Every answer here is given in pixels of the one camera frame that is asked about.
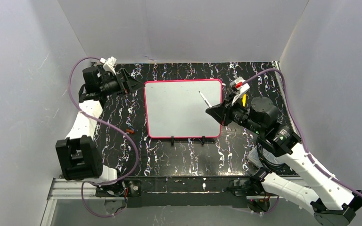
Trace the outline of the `white marker pen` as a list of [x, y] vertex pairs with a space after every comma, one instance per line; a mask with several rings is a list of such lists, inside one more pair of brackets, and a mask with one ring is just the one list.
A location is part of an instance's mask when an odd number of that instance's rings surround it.
[[208, 99], [205, 97], [205, 95], [199, 91], [200, 96], [202, 97], [204, 103], [207, 105], [208, 108], [212, 108], [213, 106], [209, 103]]

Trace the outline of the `pink framed whiteboard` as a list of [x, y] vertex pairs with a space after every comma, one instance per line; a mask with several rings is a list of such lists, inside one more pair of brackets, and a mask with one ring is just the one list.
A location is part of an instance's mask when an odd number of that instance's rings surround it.
[[205, 113], [211, 104], [222, 102], [219, 79], [147, 81], [144, 100], [148, 135], [151, 138], [216, 138], [222, 127]]

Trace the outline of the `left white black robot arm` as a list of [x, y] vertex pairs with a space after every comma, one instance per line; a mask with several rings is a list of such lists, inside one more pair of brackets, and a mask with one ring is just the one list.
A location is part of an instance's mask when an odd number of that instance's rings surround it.
[[124, 69], [116, 73], [104, 66], [83, 69], [84, 84], [78, 96], [78, 114], [65, 139], [55, 148], [62, 174], [66, 180], [90, 181], [94, 184], [113, 184], [119, 179], [114, 168], [105, 166], [94, 142], [98, 119], [106, 99], [111, 95], [126, 95], [145, 87]]

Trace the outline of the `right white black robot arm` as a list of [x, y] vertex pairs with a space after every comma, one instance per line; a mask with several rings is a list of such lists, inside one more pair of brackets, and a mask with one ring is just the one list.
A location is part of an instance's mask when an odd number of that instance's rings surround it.
[[288, 126], [278, 122], [278, 108], [267, 97], [255, 97], [249, 109], [233, 103], [233, 96], [217, 105], [209, 105], [206, 113], [223, 126], [234, 122], [258, 135], [258, 144], [287, 164], [307, 186], [281, 178], [260, 168], [251, 178], [259, 191], [285, 198], [306, 210], [322, 226], [347, 226], [362, 207], [362, 190], [351, 191], [322, 174], [319, 163], [305, 152], [301, 138]]

